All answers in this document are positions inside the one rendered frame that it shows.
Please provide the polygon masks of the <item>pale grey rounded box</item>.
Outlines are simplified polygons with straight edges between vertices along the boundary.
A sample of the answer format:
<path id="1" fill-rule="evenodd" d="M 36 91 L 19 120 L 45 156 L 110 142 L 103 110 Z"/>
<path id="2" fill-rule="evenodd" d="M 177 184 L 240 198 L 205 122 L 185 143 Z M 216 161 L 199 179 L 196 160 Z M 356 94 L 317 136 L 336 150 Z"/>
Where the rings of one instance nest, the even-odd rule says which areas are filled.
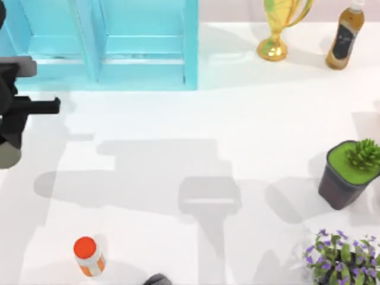
<path id="1" fill-rule="evenodd" d="M 34 77 L 37 75 L 37 62 L 31 56 L 0 57 L 0 64 L 16 64 L 17 77 Z"/>

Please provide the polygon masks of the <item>light blue rack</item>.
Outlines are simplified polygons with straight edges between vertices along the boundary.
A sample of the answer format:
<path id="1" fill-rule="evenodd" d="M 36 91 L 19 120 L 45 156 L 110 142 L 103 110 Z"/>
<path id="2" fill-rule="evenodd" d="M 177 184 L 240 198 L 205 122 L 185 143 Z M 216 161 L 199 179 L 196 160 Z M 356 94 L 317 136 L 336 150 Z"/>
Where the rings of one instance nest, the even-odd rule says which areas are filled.
<path id="1" fill-rule="evenodd" d="M 22 91 L 195 90 L 199 0 L 0 0 L 0 57 Z"/>

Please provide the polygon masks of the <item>orange and white bottle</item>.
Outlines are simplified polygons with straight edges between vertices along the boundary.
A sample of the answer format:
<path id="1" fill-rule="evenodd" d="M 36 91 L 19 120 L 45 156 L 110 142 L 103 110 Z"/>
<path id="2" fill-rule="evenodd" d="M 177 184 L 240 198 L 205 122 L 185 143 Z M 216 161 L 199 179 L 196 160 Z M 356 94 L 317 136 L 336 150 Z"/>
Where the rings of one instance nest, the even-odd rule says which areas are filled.
<path id="1" fill-rule="evenodd" d="M 77 239 L 73 246 L 75 260 L 87 277 L 97 277 L 104 270 L 106 261 L 99 245 L 89 236 Z"/>

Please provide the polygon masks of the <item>dark grey rounded object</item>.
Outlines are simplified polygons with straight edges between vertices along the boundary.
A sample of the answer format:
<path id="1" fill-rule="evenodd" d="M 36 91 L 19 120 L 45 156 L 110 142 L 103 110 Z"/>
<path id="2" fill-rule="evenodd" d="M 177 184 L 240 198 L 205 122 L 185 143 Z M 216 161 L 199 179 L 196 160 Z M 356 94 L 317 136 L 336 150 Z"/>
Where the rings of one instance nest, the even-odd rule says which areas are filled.
<path id="1" fill-rule="evenodd" d="M 168 277 L 162 273 L 153 274 L 142 285 L 173 285 Z"/>

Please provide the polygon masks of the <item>gold trophy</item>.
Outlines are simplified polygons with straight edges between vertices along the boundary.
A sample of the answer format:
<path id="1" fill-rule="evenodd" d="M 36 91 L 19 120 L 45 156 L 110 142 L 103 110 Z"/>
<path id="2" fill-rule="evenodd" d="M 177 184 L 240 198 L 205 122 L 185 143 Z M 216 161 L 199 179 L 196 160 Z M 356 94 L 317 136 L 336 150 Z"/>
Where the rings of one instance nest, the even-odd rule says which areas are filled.
<path id="1" fill-rule="evenodd" d="M 308 14 L 314 0 L 305 0 L 305 5 L 297 18 L 292 20 L 303 0 L 264 0 L 270 37 L 257 47 L 257 54 L 267 61 L 277 62 L 286 58 L 287 45 L 281 40 L 281 32 L 302 21 Z"/>

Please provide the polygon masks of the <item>grey pot with green succulent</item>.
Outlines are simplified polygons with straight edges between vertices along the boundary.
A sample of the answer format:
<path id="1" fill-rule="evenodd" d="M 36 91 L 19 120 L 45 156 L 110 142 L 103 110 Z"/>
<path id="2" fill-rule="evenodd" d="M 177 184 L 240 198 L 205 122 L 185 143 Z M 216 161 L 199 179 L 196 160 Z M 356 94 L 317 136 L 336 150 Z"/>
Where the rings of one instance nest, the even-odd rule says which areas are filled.
<path id="1" fill-rule="evenodd" d="M 380 146 L 372 139 L 346 140 L 326 154 L 318 193 L 335 210 L 352 204 L 380 177 Z"/>

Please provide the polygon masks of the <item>brown bottle with black label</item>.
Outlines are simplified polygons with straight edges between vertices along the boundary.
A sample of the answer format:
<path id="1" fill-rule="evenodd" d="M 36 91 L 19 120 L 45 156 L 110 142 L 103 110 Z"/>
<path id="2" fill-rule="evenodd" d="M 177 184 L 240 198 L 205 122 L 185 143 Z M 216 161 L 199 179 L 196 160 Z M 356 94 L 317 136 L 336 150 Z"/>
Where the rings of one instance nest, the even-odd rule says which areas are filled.
<path id="1" fill-rule="evenodd" d="M 357 35 L 365 22 L 365 0 L 351 0 L 339 16 L 337 32 L 325 59 L 331 69 L 342 70 L 349 62 Z"/>

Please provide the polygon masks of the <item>purple flower plant pot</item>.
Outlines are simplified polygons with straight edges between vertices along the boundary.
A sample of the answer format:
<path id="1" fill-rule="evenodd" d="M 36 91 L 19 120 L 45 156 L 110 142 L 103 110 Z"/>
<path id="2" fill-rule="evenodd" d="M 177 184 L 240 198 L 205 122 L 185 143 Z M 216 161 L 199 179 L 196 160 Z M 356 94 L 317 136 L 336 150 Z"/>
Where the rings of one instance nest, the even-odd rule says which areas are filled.
<path id="1" fill-rule="evenodd" d="M 380 285 L 380 241 L 375 236 L 350 240 L 341 230 L 321 229 L 303 259 L 313 285 Z"/>

